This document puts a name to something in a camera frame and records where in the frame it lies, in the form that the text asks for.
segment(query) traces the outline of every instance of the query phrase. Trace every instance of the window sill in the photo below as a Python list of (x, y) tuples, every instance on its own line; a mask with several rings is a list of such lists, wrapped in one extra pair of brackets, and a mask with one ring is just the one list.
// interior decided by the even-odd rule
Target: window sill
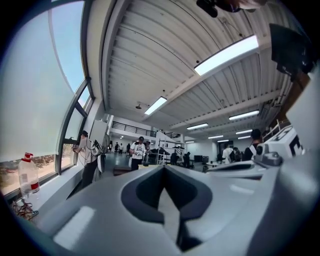
[(81, 181), (84, 167), (76, 165), (64, 171), (40, 186), (40, 190), (31, 194), (28, 203), (32, 204), (34, 211), (40, 215), (46, 214), (60, 202), (66, 200), (76, 185)]

